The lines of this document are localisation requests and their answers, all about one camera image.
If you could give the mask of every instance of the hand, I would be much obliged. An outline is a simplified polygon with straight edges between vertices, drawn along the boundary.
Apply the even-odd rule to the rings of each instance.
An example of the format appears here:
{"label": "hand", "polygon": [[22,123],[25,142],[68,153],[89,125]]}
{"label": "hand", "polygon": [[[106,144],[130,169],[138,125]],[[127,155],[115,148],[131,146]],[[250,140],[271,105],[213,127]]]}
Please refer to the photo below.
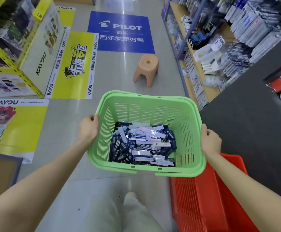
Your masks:
{"label": "hand", "polygon": [[200,147],[203,155],[207,158],[212,154],[220,154],[222,139],[214,131],[207,129],[205,124],[202,124],[200,134]]}
{"label": "hand", "polygon": [[100,116],[99,114],[89,115],[85,117],[79,124],[78,139],[88,140],[93,143],[99,134],[100,130]]}

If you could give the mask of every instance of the blue floor sign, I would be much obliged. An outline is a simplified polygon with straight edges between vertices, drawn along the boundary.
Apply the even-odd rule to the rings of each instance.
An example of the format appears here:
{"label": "blue floor sign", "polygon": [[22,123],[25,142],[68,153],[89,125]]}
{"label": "blue floor sign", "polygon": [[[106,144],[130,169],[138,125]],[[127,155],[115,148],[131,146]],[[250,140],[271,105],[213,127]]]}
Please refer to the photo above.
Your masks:
{"label": "blue floor sign", "polygon": [[88,32],[100,34],[98,50],[154,54],[148,17],[91,11]]}

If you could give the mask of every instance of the red plastic basket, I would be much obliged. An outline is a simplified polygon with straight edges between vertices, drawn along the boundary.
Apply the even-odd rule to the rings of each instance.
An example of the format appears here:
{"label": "red plastic basket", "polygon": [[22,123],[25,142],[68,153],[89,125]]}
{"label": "red plastic basket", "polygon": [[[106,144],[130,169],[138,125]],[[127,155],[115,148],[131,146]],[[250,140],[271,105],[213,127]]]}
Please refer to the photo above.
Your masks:
{"label": "red plastic basket", "polygon": [[[240,156],[221,155],[248,174]],[[197,177],[170,177],[169,187],[180,232],[259,231],[209,163]]]}

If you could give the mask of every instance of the aisle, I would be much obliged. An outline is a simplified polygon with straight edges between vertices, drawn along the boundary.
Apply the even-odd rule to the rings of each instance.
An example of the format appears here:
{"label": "aisle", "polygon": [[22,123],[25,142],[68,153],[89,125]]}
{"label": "aisle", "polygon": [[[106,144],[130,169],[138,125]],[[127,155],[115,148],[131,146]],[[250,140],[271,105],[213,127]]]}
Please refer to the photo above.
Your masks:
{"label": "aisle", "polygon": [[[137,83],[132,81],[142,54],[98,51],[92,99],[50,99],[33,162],[22,165],[18,180],[59,156],[76,140],[79,122],[88,114],[95,113],[104,93],[123,90],[145,95],[184,96],[161,19],[163,1],[133,0],[134,11],[124,12],[149,18],[155,53],[160,60],[159,74],[153,86],[146,88],[146,80],[142,77]],[[104,0],[97,0],[96,6],[57,4],[76,7],[73,31],[87,31],[92,10],[122,14],[108,11]],[[113,197],[122,198],[131,190],[136,192],[165,231],[173,231],[168,178],[156,177],[151,172],[130,175],[102,171],[90,164],[87,155],[78,164],[37,231],[78,231],[97,195],[108,192]]]}

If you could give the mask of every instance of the forearm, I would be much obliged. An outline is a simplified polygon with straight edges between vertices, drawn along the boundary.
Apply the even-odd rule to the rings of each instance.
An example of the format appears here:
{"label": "forearm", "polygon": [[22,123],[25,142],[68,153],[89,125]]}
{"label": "forearm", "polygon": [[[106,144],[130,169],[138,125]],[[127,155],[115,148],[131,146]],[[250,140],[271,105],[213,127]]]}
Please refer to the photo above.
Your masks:
{"label": "forearm", "polygon": [[208,162],[261,232],[281,231],[281,197],[247,176],[219,154]]}
{"label": "forearm", "polygon": [[34,231],[87,147],[88,140],[77,141],[62,156],[4,192],[0,196],[0,231]]}

